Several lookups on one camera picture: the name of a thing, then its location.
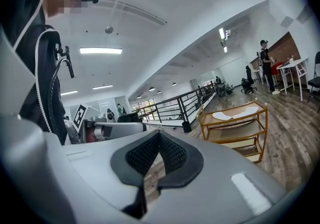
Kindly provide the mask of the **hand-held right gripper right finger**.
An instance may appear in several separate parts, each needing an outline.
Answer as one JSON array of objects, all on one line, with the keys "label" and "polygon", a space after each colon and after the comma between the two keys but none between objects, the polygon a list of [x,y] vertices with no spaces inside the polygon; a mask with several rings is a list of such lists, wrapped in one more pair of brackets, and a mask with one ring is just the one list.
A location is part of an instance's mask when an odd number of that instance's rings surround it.
[{"label": "hand-held right gripper right finger", "polygon": [[286,189],[266,171],[221,144],[170,135],[197,148],[201,172],[182,188],[163,189],[144,215],[146,224],[244,224],[270,210]]}]

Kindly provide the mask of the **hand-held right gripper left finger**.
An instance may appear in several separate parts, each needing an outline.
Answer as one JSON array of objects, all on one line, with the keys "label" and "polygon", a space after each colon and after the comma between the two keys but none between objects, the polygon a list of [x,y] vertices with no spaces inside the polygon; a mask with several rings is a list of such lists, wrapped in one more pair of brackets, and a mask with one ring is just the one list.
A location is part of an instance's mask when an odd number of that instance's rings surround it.
[{"label": "hand-held right gripper left finger", "polygon": [[80,177],[117,210],[136,219],[147,212],[144,178],[159,153],[159,131],[101,142],[65,145]]}]

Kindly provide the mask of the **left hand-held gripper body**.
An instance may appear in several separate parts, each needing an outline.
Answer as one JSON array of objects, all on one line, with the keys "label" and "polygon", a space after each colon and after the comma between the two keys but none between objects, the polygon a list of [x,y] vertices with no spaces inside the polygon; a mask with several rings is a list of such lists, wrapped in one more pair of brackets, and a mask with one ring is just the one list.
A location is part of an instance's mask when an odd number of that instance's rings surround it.
[{"label": "left hand-held gripper body", "polygon": [[137,113],[125,114],[116,122],[111,112],[103,113],[85,104],[78,106],[72,125],[79,143],[108,141],[147,130]]}]

